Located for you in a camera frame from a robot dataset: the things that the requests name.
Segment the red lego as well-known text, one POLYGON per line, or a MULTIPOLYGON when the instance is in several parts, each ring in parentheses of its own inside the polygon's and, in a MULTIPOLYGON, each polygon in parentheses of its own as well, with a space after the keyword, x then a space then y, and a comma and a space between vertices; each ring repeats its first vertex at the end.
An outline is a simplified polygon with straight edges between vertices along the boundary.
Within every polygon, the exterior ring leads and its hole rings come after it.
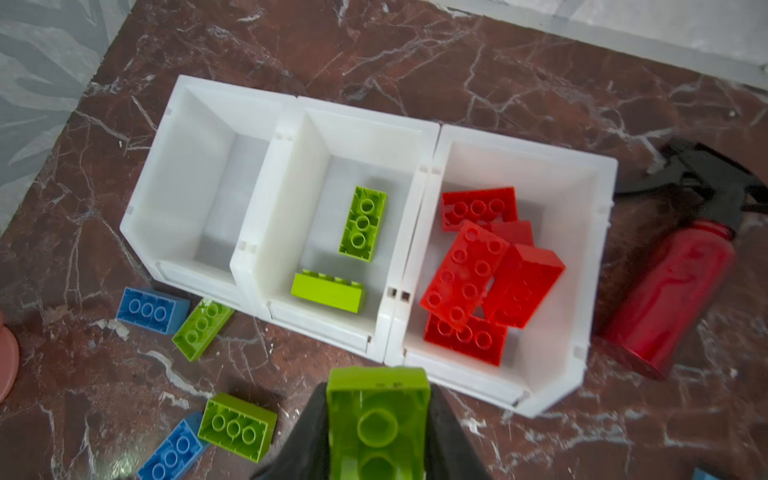
POLYGON ((485 319, 524 328, 565 269, 554 251, 511 245, 483 300, 485 319))
POLYGON ((464 223, 420 305, 449 324, 467 323, 509 248, 510 243, 498 235, 475 223, 464 223))
POLYGON ((513 187, 444 192, 440 204, 444 232, 458 231, 469 221, 480 226, 518 220, 513 187))

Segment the green lego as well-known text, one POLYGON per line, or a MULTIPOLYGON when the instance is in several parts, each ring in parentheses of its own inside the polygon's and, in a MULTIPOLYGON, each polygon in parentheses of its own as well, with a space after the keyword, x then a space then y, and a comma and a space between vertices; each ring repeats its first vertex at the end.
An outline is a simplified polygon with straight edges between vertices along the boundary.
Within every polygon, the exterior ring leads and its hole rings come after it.
POLYGON ((232 308, 203 298, 173 336, 172 341, 188 361, 196 361, 233 313, 232 308))
POLYGON ((387 193, 357 186, 338 252, 368 263, 373 260, 387 193))
POLYGON ((331 479, 423 479, 431 388, 411 367, 343 367, 329 373, 331 479))
POLYGON ((359 282, 302 270, 294 276, 291 294, 328 307, 359 313, 364 307, 367 291, 359 282))

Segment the light blue lego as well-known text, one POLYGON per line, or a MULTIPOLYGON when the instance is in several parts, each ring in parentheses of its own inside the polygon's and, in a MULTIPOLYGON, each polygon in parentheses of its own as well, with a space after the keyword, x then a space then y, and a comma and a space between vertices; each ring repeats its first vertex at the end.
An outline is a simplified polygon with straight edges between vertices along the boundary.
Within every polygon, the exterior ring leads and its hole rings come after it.
POLYGON ((696 467, 693 471, 692 480, 723 480, 723 477, 717 472, 704 467, 696 467))

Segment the red lego studs up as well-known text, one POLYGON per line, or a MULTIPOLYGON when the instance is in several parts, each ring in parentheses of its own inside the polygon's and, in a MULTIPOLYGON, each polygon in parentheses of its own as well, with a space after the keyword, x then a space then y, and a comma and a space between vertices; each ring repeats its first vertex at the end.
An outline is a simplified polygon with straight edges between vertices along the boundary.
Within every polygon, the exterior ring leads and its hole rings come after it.
POLYGON ((475 316, 471 316, 466 323, 453 325, 430 314, 424 340, 498 367, 502 362, 507 335, 505 325, 475 316))

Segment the green lego hollow up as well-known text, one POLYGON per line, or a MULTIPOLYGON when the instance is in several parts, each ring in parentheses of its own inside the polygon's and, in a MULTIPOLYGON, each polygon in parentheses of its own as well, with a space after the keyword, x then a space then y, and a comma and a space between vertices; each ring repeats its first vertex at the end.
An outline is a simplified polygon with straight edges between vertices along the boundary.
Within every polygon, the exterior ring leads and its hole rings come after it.
POLYGON ((259 463, 270 449, 277 418, 275 412, 220 393, 207 402, 197 436, 259 463))

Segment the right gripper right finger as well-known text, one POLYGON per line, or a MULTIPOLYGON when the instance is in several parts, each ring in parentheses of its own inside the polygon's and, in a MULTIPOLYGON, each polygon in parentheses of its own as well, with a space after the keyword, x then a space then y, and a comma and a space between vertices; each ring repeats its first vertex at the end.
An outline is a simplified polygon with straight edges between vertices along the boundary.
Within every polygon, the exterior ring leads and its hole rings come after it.
POLYGON ((490 479, 442 390, 431 385, 426 443, 427 479, 490 479))

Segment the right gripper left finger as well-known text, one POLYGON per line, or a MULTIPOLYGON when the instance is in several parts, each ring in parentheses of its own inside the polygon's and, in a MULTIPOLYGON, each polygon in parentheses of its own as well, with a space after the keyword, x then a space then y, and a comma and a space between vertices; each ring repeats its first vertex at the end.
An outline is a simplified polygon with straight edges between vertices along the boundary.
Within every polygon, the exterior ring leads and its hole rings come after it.
POLYGON ((311 394, 277 457, 252 479, 317 479, 330 475, 326 383, 311 394))

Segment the red lego bottom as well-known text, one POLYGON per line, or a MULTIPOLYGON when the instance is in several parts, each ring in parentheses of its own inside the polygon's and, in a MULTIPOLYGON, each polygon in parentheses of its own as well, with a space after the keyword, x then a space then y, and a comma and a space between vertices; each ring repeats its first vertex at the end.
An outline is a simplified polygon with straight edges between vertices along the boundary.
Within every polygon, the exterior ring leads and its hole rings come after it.
POLYGON ((444 192, 440 204, 444 232, 458 231, 469 221, 480 226, 518 220, 513 187, 444 192))

